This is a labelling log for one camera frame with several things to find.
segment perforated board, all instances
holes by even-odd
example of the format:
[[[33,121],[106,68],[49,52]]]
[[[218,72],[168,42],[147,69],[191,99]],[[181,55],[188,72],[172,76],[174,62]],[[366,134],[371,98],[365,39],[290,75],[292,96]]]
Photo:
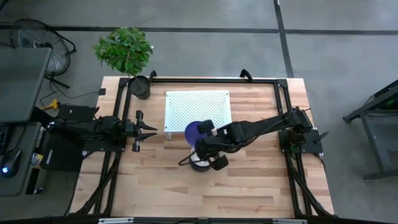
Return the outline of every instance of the perforated board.
[[[166,92],[165,133],[183,133],[192,121],[207,119],[215,128],[231,122],[228,90]]]

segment wooden table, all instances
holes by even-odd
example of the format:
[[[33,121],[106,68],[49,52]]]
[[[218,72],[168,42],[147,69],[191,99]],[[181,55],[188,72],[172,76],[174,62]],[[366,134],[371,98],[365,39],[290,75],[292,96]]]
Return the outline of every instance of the wooden table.
[[[119,78],[104,77],[102,88],[106,88],[106,94],[98,99],[98,116],[112,115]],[[292,106],[309,108],[303,79],[287,81]],[[166,140],[165,92],[192,90],[229,90],[233,121],[277,116],[274,89],[267,84],[156,83],[151,86],[148,100],[132,96],[128,118],[135,120],[135,111],[142,110],[145,123],[156,127],[158,135],[141,143],[139,153],[131,151],[132,141],[128,141],[119,166],[112,216],[293,217],[285,157],[280,152],[276,132],[259,137],[235,154],[228,154],[229,166],[223,170],[198,173],[190,166],[178,166],[188,155],[190,146],[183,134],[174,134],[171,141]],[[120,118],[126,92],[125,88]],[[81,208],[97,187],[103,156],[103,152],[95,152],[83,161],[71,212]],[[333,213],[319,158],[304,154],[303,164],[308,187],[325,209]],[[305,211],[300,190],[298,195],[300,208]]]

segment potted plant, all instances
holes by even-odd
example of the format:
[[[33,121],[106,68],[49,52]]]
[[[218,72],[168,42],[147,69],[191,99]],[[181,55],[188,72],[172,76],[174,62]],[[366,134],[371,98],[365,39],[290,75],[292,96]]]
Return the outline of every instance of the potted plant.
[[[99,44],[94,45],[95,55],[101,65],[106,62],[112,70],[116,69],[130,78],[129,91],[139,99],[150,96],[150,81],[138,75],[147,65],[152,47],[145,39],[145,33],[135,28],[120,28],[112,31],[105,39],[99,37]]]

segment purple cup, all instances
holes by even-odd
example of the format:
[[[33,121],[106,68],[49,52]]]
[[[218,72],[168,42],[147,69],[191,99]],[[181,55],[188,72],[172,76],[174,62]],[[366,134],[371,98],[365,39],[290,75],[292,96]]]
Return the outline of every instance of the purple cup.
[[[200,134],[198,131],[198,125],[201,124],[201,121],[194,121],[188,124],[185,128],[185,139],[188,144],[192,147],[195,147],[195,143],[198,139],[207,137],[206,133]]]

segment black plant pot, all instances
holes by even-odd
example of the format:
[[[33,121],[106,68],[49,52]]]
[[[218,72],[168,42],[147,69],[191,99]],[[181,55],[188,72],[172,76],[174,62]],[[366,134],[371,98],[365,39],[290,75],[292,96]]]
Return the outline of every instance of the black plant pot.
[[[140,100],[150,96],[150,81],[147,77],[138,75],[129,81],[129,92]]]

